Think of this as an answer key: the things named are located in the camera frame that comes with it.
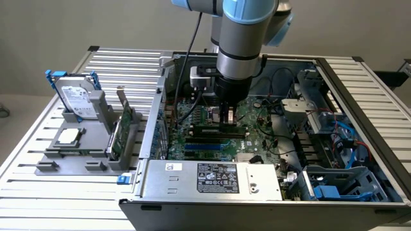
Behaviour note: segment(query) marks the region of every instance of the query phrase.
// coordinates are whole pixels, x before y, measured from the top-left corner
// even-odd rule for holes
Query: metal slat surface
[[[130,106],[144,115],[133,147],[137,155],[160,78],[160,52],[101,48],[86,56],[78,73],[96,70],[108,104],[121,109],[116,90],[122,85]],[[13,160],[1,166],[0,230],[134,230],[117,205],[118,199],[130,197],[132,186],[116,185],[117,177],[34,175],[34,165],[64,121],[61,112],[54,97],[10,155]],[[129,167],[137,167],[137,156]]]
[[[365,64],[326,59],[384,141],[411,173],[411,113]]]

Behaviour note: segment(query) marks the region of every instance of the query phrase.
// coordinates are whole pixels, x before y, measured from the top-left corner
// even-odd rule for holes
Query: motherboard
[[[170,128],[169,160],[248,162],[260,156],[262,163],[277,163],[277,153],[266,99],[248,97],[237,105],[236,126],[218,127],[218,106],[197,106],[180,126]],[[190,108],[190,100],[181,99],[177,111],[184,114]]]

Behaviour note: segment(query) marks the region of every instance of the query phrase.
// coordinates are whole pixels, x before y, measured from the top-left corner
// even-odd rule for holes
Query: sticker
[[[88,92],[80,87],[62,86],[64,97],[68,101],[72,112],[82,119],[97,118],[94,108],[88,99]]]
[[[181,170],[182,170],[181,163],[165,163],[165,171],[181,171]]]
[[[240,193],[237,165],[197,164],[197,191],[200,193]]]

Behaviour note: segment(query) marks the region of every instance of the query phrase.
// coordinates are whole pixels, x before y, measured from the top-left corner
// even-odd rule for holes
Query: gray wall
[[[411,58],[409,0],[290,3],[285,40],[264,52],[359,55],[379,70]],[[0,93],[50,95],[44,70],[70,71],[89,45],[184,50],[196,16],[169,0],[0,0]],[[208,46],[209,22],[205,16],[194,50]]]

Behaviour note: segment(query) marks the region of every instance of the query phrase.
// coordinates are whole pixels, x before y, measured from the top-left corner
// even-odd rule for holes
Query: white label
[[[182,164],[181,163],[165,163],[165,171],[181,171]]]
[[[61,87],[64,97],[68,101],[72,112],[82,119],[97,118],[94,108],[88,98],[88,92],[80,87]]]

